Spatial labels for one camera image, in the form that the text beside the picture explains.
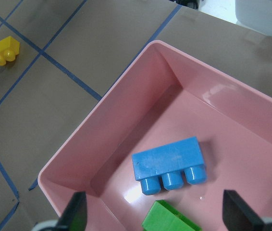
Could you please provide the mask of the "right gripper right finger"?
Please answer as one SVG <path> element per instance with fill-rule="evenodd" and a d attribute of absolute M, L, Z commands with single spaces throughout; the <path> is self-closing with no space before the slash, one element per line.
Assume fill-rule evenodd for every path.
<path fill-rule="evenodd" d="M 267 225 L 235 190 L 223 191 L 223 223 L 228 231 L 266 231 Z"/>

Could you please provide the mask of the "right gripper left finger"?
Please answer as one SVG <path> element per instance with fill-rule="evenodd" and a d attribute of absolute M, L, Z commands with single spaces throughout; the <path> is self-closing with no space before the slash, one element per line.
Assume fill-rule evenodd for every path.
<path fill-rule="evenodd" d="M 87 226 L 86 192 L 75 192 L 56 224 L 57 231 L 84 231 Z"/>

